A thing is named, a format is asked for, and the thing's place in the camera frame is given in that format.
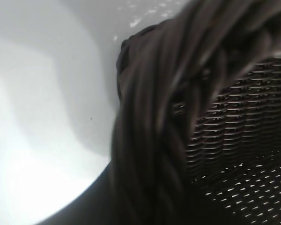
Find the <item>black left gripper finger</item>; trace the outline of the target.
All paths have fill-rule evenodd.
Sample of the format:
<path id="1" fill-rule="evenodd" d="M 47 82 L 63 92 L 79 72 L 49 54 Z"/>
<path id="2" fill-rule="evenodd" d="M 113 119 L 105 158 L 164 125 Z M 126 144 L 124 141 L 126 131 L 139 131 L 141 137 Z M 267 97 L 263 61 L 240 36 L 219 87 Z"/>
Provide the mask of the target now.
<path id="1" fill-rule="evenodd" d="M 114 211 L 109 180 L 110 166 L 79 197 L 40 225 L 112 225 Z"/>

